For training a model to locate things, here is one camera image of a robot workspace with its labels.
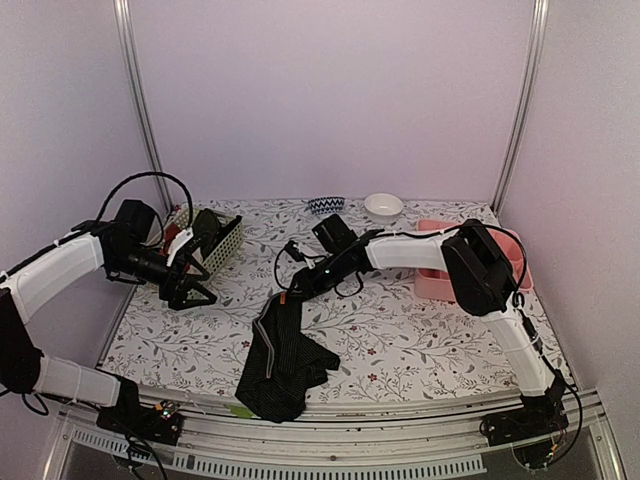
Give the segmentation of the black striped underwear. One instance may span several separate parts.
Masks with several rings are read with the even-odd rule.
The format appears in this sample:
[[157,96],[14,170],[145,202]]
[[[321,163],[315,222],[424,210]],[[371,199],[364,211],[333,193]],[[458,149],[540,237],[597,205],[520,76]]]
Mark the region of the black striped underwear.
[[340,358],[301,332],[303,303],[273,295],[252,322],[253,338],[235,397],[256,416],[273,423],[297,419],[306,394],[328,381]]

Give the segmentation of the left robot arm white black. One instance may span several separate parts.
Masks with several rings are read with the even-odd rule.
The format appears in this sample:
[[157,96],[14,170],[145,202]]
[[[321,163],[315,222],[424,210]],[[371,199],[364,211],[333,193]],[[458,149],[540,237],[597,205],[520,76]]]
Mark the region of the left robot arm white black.
[[80,278],[103,270],[108,280],[133,285],[151,283],[173,310],[208,306],[216,296],[204,283],[210,273],[204,259],[221,233],[215,213],[187,207],[187,223],[171,239],[149,241],[153,225],[163,222],[141,200],[123,201],[115,217],[105,210],[75,226],[1,275],[1,384],[19,395],[45,394],[83,401],[108,410],[128,434],[148,426],[148,412],[129,395],[134,384],[72,361],[46,355],[37,348],[27,323],[46,303]]

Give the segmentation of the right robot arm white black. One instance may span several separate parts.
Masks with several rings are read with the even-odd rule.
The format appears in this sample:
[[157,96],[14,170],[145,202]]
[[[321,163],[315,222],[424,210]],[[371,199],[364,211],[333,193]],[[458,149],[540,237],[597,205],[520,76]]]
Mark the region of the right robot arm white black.
[[410,233],[384,229],[362,235],[333,214],[313,229],[327,257],[293,275],[289,289],[312,299],[346,277],[388,268],[448,274],[457,304],[491,331],[516,375],[522,409],[517,427],[537,436],[564,411],[569,386],[543,352],[543,342],[524,312],[524,280],[493,237],[495,227],[477,219],[440,230]]

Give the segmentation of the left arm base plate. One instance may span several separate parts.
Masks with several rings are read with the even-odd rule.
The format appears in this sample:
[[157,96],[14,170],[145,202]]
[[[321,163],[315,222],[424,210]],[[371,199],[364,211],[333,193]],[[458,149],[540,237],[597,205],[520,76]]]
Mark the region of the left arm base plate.
[[96,425],[119,434],[136,434],[146,441],[176,446],[183,430],[184,416],[133,403],[101,407]]

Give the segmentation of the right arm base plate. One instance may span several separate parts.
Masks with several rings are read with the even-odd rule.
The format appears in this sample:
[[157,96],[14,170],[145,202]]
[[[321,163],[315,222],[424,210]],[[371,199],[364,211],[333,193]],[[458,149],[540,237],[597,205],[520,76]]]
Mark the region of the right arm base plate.
[[547,414],[540,409],[522,407],[485,415],[479,433],[490,446],[497,446],[560,432],[568,426],[567,416],[562,412]]

